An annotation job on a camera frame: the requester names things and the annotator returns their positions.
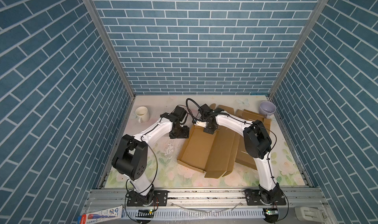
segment cardboard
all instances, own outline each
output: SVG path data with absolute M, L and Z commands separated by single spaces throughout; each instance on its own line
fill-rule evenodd
M 251 121 L 260 120 L 264 124 L 265 128 L 270 129 L 271 120 L 265 118 L 263 115 L 259 113 L 251 112 L 248 110 L 244 110 L 244 111 L 237 110 L 235 116 L 240 117 L 244 120 L 251 120 Z M 237 149 L 235 162 L 257 170 L 256 163 L 253 157 L 251 157 L 245 150 L 244 138 L 240 135 L 239 135 L 239 146 Z
M 235 110 L 219 105 L 234 115 Z M 206 178 L 220 178 L 230 174 L 234 168 L 239 137 L 229 128 L 219 126 L 214 135 L 203 132 L 203 127 L 194 125 L 189 131 L 189 138 L 177 157 L 177 163 L 190 169 L 206 172 Z
M 218 108 L 222 108 L 231 115 L 235 115 L 235 110 L 233 108 L 223 105 L 219 105 Z M 231 158 L 230 154 L 233 148 L 234 150 L 237 150 L 237 147 L 239 146 L 239 143 L 234 144 L 235 134 L 236 132 L 229 128 L 218 126 L 218 134 L 211 147 L 205 167 L 206 178 L 219 178 L 225 176 L 225 172 L 230 174 L 234 169 L 235 158 Z
M 217 133 L 218 131 L 215 131 L 214 134 L 208 134 L 203 132 L 203 127 L 192 126 L 189 130 L 189 138 L 185 140 L 177 157 L 177 163 L 204 173 L 206 162 Z
M 271 120 L 261 114 L 247 110 L 237 110 L 235 113 L 233 108 L 223 105 L 218 107 L 245 120 L 260 120 L 270 129 Z M 178 164 L 205 173 L 206 178 L 229 175 L 235 162 L 257 170 L 253 157 L 245 151 L 243 137 L 224 126 L 218 126 L 213 135 L 203 132 L 203 127 L 192 126 L 189 138 L 185 140 L 177 157 Z

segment black mounting plate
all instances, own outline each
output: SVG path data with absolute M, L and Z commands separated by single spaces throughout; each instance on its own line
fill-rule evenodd
M 169 132 L 169 138 L 189 138 L 189 127 L 183 126 L 180 133 Z
M 158 198 L 159 206 L 167 206 L 168 190 L 154 190 L 154 197 Z M 139 203 L 136 197 L 129 197 L 126 203 L 127 207 L 143 207 L 143 203 Z
M 246 189 L 244 190 L 244 193 L 248 206 L 271 205 L 265 204 L 261 201 L 260 190 Z M 281 190 L 279 190 L 279 194 L 280 195 L 278 200 L 276 201 L 276 205 L 286 205 L 285 196 Z

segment blue brick wallpaper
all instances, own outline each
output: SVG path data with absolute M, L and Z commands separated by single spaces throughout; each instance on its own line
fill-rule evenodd
M 0 223 L 76 221 L 129 100 L 82 0 L 0 0 Z
M 377 223 L 378 3 L 329 0 L 273 101 L 340 223 Z
M 137 94 L 267 94 L 317 0 L 94 0 Z

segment aluminum rail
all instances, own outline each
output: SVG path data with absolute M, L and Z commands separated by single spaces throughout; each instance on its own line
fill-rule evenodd
M 177 205 L 188 208 L 264 208 L 265 206 L 247 206 L 245 189 L 258 187 L 238 188 L 156 188 L 168 190 L 167 206 L 159 208 L 177 208 Z M 289 207 L 328 207 L 327 201 L 320 188 L 307 186 L 281 187 L 288 198 Z M 106 208 L 116 207 L 125 202 L 126 189 L 92 189 L 84 205 L 82 214 L 95 212 Z
M 126 90 L 129 92 L 131 98 L 134 99 L 135 93 L 134 93 L 129 81 L 127 80 L 127 77 L 125 75 L 124 69 L 122 68 L 120 59 L 118 58 L 117 53 L 114 50 L 113 44 L 111 43 L 110 38 L 108 36 L 108 33 L 106 32 L 105 27 L 102 24 L 102 21 L 101 21 L 100 15 L 98 15 L 95 3 L 93 2 L 93 0 L 83 0 L 83 3 L 85 5 L 85 7 L 87 8 L 87 11 L 88 11 L 90 17 L 92 18 L 93 24 L 96 27 L 97 32 L 99 33 L 99 35 L 102 39 L 102 42 L 104 42 L 106 50 L 108 51 L 109 56 L 110 56 L 111 60 L 113 61 L 113 64 L 114 64 L 118 74 L 120 75 L 122 82 L 124 83 L 124 85 L 126 87 Z
M 269 90 L 269 97 L 271 98 L 274 97 L 274 94 L 276 93 L 282 80 L 285 78 L 287 71 L 289 71 L 291 64 L 294 62 L 294 59 L 297 57 L 300 49 L 305 43 L 307 37 L 309 36 L 309 33 L 314 27 L 316 21 L 318 20 L 327 2 L 328 0 L 318 0 L 318 3 L 316 4 L 314 10 L 311 12 L 309 19 L 305 23 L 305 26 L 303 27 L 303 30 L 300 33 L 298 40 L 295 42 L 293 49 L 291 50 L 289 56 L 287 57 L 285 64 L 283 65 L 280 73 L 277 75 L 277 79 L 273 83 L 272 88 Z

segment floral tabletop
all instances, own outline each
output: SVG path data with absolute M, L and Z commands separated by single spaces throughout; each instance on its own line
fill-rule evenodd
M 178 104 L 185 104 L 187 96 L 137 96 L 132 109 L 146 106 L 150 111 L 150 120 L 145 123 L 138 123 L 135 114 L 129 118 L 124 134 L 134 135 L 149 127 L 157 121 L 159 115 L 172 111 Z M 217 105 L 230 106 L 235 109 L 247 109 L 258 112 L 257 108 L 265 96 L 192 96 L 200 105 L 216 103 Z M 189 105 L 192 112 L 197 111 L 195 105 Z M 274 175 L 280 185 L 304 185 L 302 176 L 295 164 L 293 156 L 287 146 L 277 121 L 272 117 L 271 130 L 277 135 L 277 144 L 271 152 Z M 257 186 L 258 172 L 252 168 L 235 163 L 231 174 L 219 179 L 205 178 L 204 173 L 189 169 L 177 164 L 177 155 L 185 139 L 170 139 L 168 135 L 163 136 L 158 142 L 152 145 L 152 149 L 158 159 L 158 174 L 154 181 L 155 187 L 240 187 Z M 149 180 L 152 180 L 156 171 L 156 160 L 151 151 L 148 153 L 147 168 L 145 170 Z M 121 175 L 113 167 L 109 172 L 105 188 L 124 188 L 127 178 Z

